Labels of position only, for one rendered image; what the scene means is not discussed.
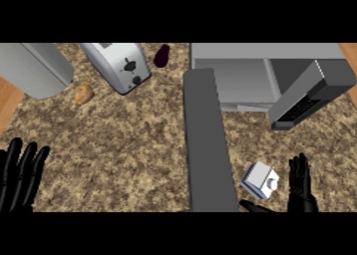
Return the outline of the grey microwave door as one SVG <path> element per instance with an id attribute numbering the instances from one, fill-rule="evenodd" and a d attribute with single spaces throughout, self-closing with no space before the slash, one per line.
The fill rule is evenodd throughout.
<path id="1" fill-rule="evenodd" d="M 184 73 L 183 100 L 190 210 L 237 212 L 212 69 L 193 69 Z"/>

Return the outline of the silver toaster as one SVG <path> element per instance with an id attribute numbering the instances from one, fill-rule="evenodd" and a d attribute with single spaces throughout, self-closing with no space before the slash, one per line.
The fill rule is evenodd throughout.
<path id="1" fill-rule="evenodd" d="M 150 78 L 152 70 L 140 43 L 82 43 L 92 65 L 121 95 Z"/>

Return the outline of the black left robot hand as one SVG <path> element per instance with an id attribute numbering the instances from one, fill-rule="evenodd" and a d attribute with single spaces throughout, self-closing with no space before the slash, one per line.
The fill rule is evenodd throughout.
<path id="1" fill-rule="evenodd" d="M 0 212 L 27 213 L 33 211 L 39 191 L 45 161 L 51 148 L 38 149 L 30 142 L 26 150 L 23 139 L 11 140 L 8 149 L 0 149 Z"/>

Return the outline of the dark purple eggplant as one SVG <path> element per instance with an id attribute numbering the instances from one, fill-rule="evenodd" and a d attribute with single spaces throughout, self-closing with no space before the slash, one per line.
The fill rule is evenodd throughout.
<path id="1" fill-rule="evenodd" d="M 159 68 L 163 68 L 171 59 L 171 46 L 168 44 L 163 44 L 155 57 L 155 64 Z"/>

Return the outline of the grey microwave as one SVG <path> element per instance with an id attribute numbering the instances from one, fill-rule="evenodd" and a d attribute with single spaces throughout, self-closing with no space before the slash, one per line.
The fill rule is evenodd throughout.
<path id="1" fill-rule="evenodd" d="M 214 70 L 220 108 L 267 112 L 292 129 L 357 84 L 335 43 L 193 43 L 190 66 Z"/>

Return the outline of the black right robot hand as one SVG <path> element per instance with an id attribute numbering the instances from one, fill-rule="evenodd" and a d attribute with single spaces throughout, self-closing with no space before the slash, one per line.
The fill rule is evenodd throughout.
<path id="1" fill-rule="evenodd" d="M 289 160 L 289 212 L 317 212 L 317 199 L 311 193 L 311 173 L 308 158 L 299 153 Z"/>

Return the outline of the white milk carton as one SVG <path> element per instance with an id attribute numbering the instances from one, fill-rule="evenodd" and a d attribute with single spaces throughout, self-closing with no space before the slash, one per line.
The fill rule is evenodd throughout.
<path id="1" fill-rule="evenodd" d="M 274 168 L 258 161 L 246 170 L 240 185 L 258 199 L 268 199 L 277 189 L 279 179 Z"/>

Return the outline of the brown potato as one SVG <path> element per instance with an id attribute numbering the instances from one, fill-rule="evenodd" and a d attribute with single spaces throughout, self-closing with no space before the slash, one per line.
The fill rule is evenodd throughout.
<path id="1" fill-rule="evenodd" d="M 94 97 L 95 93 L 91 87 L 91 82 L 85 82 L 75 90 L 75 102 L 76 105 L 84 105 Z"/>

